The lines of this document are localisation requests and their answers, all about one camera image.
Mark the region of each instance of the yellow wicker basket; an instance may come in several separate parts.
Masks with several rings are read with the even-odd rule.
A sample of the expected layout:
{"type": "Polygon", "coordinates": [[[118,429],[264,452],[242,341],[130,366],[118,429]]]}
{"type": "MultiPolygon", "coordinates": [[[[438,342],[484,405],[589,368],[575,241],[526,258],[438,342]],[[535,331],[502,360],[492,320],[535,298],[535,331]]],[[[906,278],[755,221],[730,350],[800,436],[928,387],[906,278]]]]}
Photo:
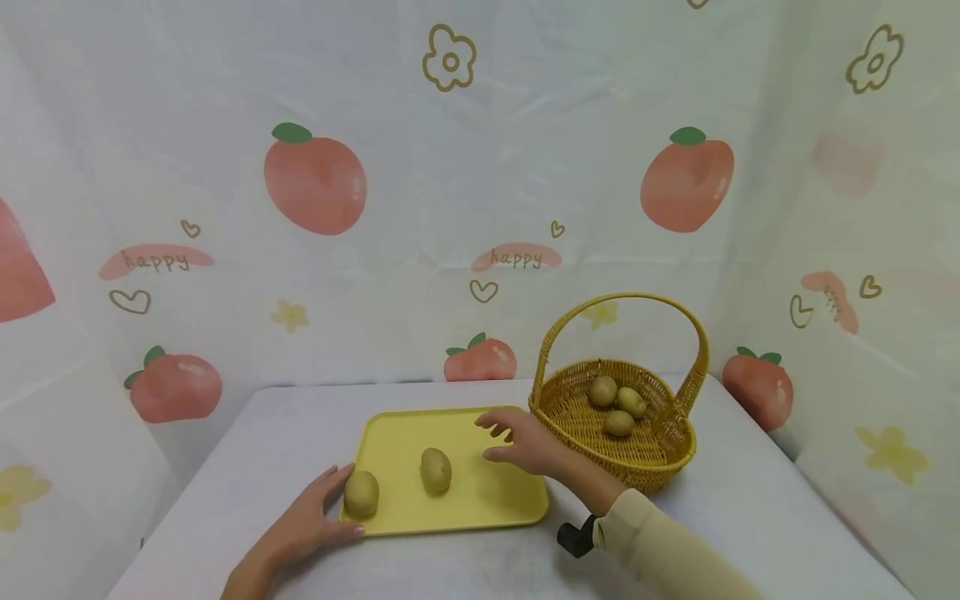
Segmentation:
{"type": "Polygon", "coordinates": [[[530,412],[563,442],[588,456],[620,481],[643,493],[661,490],[697,451],[697,438],[688,420],[693,401],[704,384],[709,365],[709,343],[700,322],[677,302],[653,294],[628,292],[588,300],[563,315],[547,332],[540,348],[530,412]],[[700,348],[680,390],[670,387],[655,373],[632,363],[597,359],[563,367],[543,381],[547,355],[561,330],[574,317],[594,304],[623,298],[656,300],[684,313],[697,330],[700,348]],[[629,438],[614,438],[603,431],[607,411],[587,399],[590,382],[609,375],[618,385],[630,386],[647,400],[647,412],[629,438]]]}

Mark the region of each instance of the black watch strap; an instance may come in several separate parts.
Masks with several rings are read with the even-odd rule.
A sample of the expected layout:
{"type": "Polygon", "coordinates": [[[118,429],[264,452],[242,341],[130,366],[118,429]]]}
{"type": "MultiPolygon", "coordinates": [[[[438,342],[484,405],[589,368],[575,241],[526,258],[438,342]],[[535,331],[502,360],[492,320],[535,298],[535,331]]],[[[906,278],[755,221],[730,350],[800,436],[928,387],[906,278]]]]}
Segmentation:
{"type": "Polygon", "coordinates": [[[584,521],[583,526],[577,529],[569,523],[560,526],[557,532],[557,543],[564,547],[564,550],[573,555],[573,558],[579,559],[593,549],[593,521],[596,516],[590,515],[584,521]]]}

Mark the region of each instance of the white tablecloth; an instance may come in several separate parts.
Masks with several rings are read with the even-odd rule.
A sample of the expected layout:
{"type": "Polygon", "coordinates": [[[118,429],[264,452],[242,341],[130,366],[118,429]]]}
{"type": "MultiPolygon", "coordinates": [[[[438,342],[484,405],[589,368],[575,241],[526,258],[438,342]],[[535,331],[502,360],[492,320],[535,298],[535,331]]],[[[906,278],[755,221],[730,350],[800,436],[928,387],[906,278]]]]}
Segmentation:
{"type": "MultiPolygon", "coordinates": [[[[674,389],[682,378],[664,377],[674,389]]],[[[160,523],[109,600],[219,598],[230,570],[331,464],[352,460],[388,410],[526,406],[530,381],[408,383],[258,392],[160,523]]],[[[864,550],[727,391],[708,378],[694,407],[698,452],[654,499],[704,536],[772,600],[911,599],[864,550]]],[[[553,481],[539,525],[366,540],[305,564],[284,600],[646,598],[611,558],[574,560],[561,523],[588,516],[553,481]]]]}

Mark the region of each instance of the potato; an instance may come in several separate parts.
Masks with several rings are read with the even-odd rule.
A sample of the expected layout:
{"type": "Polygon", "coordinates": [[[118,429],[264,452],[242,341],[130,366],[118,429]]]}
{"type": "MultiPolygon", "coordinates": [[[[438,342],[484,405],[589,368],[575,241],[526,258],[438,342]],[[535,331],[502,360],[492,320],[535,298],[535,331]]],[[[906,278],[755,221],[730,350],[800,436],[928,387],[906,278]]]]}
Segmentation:
{"type": "Polygon", "coordinates": [[[355,518],[376,515],[380,503],[380,484],[368,470],[355,471],[344,486],[344,506],[355,518]]]}
{"type": "Polygon", "coordinates": [[[450,459],[437,448],[427,448],[420,455],[420,479],[427,493],[438,495],[450,488],[453,471],[450,459]]]}
{"type": "Polygon", "coordinates": [[[613,411],[607,415],[603,430],[612,436],[625,438],[634,430],[634,418],[626,411],[613,411]]]}
{"type": "Polygon", "coordinates": [[[647,412],[647,401],[635,389],[623,387],[616,392],[616,407],[630,413],[634,419],[639,419],[647,412]]]}
{"type": "Polygon", "coordinates": [[[600,375],[590,383],[587,397],[594,406],[607,408],[616,399],[616,382],[612,377],[600,375]]]}

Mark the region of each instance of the hand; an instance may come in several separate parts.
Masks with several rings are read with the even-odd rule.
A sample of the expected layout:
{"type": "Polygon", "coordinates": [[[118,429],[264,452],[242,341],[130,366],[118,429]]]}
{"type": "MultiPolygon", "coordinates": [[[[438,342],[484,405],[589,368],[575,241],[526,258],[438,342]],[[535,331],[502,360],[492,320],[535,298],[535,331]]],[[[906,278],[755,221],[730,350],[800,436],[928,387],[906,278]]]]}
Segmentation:
{"type": "Polygon", "coordinates": [[[492,438],[506,431],[505,441],[512,445],[487,448],[483,457],[495,463],[511,463],[533,475],[556,478],[573,450],[566,447],[530,413],[518,408],[498,408],[477,419],[476,424],[492,430],[492,438]]]}
{"type": "Polygon", "coordinates": [[[331,544],[363,536],[363,527],[353,521],[327,520],[324,505],[353,474],[353,464],[331,467],[317,477],[294,500],[276,523],[263,534],[251,554],[269,557],[281,565],[305,559],[331,544]]]}

